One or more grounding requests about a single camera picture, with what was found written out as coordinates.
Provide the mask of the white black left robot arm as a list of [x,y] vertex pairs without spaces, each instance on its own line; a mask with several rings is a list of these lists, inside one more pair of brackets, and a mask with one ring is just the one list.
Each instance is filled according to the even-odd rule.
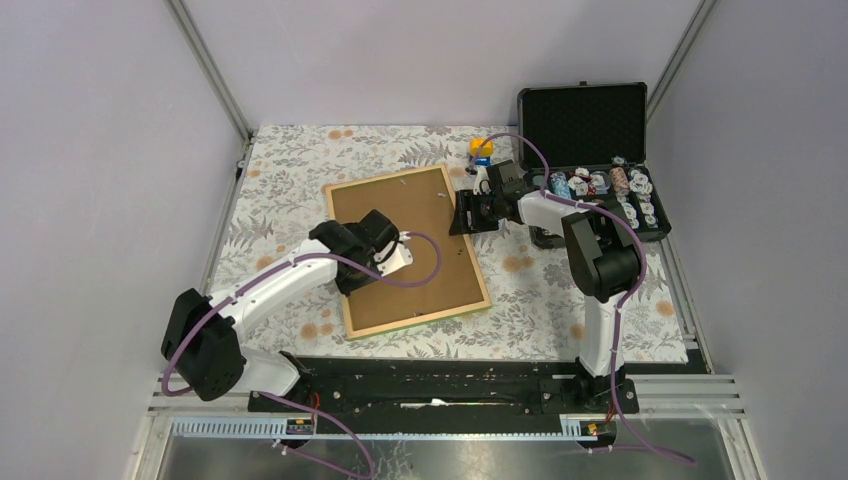
[[309,401],[310,385],[283,354],[245,346],[283,306],[334,284],[344,295],[413,262],[409,236],[377,210],[358,222],[325,221],[286,257],[214,294],[191,288],[175,300],[161,345],[163,392],[216,400],[231,391],[268,392],[288,411]]

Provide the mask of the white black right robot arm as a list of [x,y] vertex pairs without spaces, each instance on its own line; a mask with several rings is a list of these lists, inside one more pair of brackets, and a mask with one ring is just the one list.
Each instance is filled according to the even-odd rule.
[[613,398],[605,377],[623,366],[618,353],[623,305],[644,280],[644,248],[616,200],[566,199],[527,184],[512,161],[476,175],[481,189],[455,192],[449,234],[495,231],[503,220],[540,228],[564,239],[571,277],[585,296],[585,337],[578,356],[586,377],[573,386],[575,402],[597,412]]

